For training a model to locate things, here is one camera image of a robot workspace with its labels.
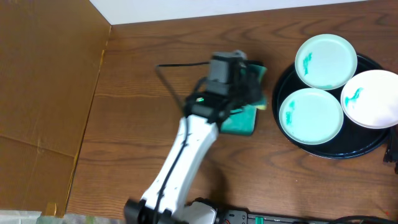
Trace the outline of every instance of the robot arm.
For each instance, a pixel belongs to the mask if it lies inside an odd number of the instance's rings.
[[[185,100],[177,137],[155,181],[139,203],[127,201],[126,223],[214,223],[216,211],[210,206],[184,207],[188,190],[230,111],[259,101],[262,92],[258,75],[247,70],[246,56],[240,51],[214,53],[205,82],[205,91],[198,92],[197,87]]]

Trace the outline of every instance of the white wall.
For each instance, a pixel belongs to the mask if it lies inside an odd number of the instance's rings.
[[[112,25],[362,0],[90,0]]]

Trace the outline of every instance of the green sponge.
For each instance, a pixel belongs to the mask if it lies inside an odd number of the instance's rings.
[[[267,68],[259,66],[259,65],[249,65],[253,70],[256,70],[259,74],[259,82],[261,82]],[[240,112],[242,109],[232,110],[232,113],[236,113],[231,115],[227,120],[223,122],[221,125],[221,133],[228,134],[239,134],[239,135],[251,135],[254,131],[254,124],[256,121],[256,112],[257,109],[265,110],[267,106],[266,97],[263,95],[262,99],[252,105],[246,105],[243,107],[243,112]]]

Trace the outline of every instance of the white surface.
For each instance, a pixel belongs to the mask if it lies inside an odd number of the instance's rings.
[[[357,91],[356,100],[346,104]],[[384,70],[360,73],[344,86],[340,101],[347,117],[361,126],[378,129],[398,124],[398,75]]]
[[[330,93],[305,88],[290,94],[280,106],[279,122],[292,139],[322,144],[333,139],[344,121],[338,100]]]
[[[363,0],[90,0],[111,25]]]
[[[204,203],[193,202],[191,206],[187,206],[183,210],[181,220],[189,224],[214,224],[216,219],[216,211]]]
[[[0,224],[36,224],[42,212],[1,210]]]
[[[183,150],[177,165],[167,182],[164,190],[164,197],[160,201],[159,212],[162,213],[165,209],[172,212],[174,218],[177,210],[183,209],[185,200],[187,199],[188,190],[191,187],[193,178],[195,177],[199,165],[207,150],[213,144],[218,136],[218,128],[215,123],[207,123],[207,118],[202,118],[196,115],[188,117],[189,137],[187,146]],[[163,181],[170,170],[181,144],[185,137],[185,118],[180,120],[180,127],[178,128],[177,137],[169,155],[164,162],[162,169],[152,185],[144,192],[142,199],[147,200],[145,206],[155,209],[158,192],[163,184]]]
[[[308,86],[321,90],[343,86],[354,75],[357,64],[354,47],[333,34],[308,39],[295,59],[298,77]]]

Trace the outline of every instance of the white plate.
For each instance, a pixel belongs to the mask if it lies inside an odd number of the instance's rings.
[[[333,90],[343,86],[354,75],[358,58],[354,47],[333,34],[308,39],[298,50],[295,68],[308,86]]]
[[[330,93],[305,88],[290,94],[279,110],[279,123],[292,139],[303,144],[322,144],[333,139],[344,120],[338,100]]]
[[[371,70],[354,76],[341,92],[341,107],[347,117],[366,128],[398,124],[398,75]]]

